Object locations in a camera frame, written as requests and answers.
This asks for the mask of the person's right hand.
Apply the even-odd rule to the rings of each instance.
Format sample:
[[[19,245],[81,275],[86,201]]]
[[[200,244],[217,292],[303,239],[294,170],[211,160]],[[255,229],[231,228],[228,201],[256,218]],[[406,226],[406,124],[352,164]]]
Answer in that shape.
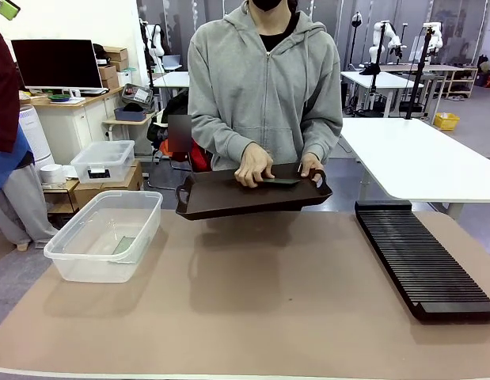
[[[273,160],[266,150],[252,142],[244,150],[241,164],[234,173],[235,179],[242,186],[256,188],[264,179],[273,179]]]

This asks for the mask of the person's left hand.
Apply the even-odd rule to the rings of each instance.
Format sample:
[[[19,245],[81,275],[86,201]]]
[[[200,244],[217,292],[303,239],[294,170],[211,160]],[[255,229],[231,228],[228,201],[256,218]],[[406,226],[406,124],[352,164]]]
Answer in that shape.
[[[308,177],[312,170],[324,170],[324,166],[321,164],[317,155],[313,153],[306,153],[302,156],[300,163],[300,175],[301,177]]]

